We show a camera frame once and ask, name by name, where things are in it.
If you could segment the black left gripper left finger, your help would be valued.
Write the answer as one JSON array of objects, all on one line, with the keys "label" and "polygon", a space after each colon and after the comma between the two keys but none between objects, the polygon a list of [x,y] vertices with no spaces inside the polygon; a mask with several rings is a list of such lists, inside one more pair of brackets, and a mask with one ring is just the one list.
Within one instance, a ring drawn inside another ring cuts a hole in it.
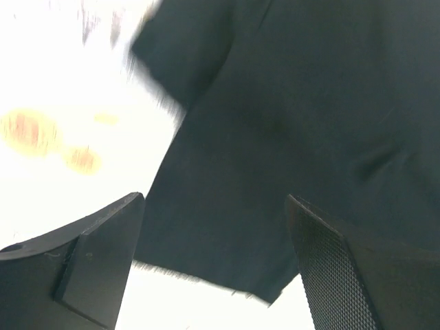
[{"label": "black left gripper left finger", "polygon": [[139,192],[1,250],[1,328],[114,329],[144,212]]}]

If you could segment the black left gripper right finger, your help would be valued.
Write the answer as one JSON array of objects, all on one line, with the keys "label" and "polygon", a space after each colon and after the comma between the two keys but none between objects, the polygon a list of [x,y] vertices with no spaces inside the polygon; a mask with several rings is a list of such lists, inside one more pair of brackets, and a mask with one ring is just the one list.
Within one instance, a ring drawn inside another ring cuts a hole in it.
[{"label": "black left gripper right finger", "polygon": [[315,329],[439,328],[439,252],[382,239],[288,196]]}]

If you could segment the black t shirt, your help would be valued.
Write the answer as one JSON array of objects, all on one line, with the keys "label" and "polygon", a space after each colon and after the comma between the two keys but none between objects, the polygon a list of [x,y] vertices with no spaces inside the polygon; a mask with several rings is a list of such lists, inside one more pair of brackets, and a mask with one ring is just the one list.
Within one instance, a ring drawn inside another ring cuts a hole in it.
[{"label": "black t shirt", "polygon": [[288,195],[439,249],[438,1],[163,1],[131,52],[186,114],[136,261],[272,303]]}]

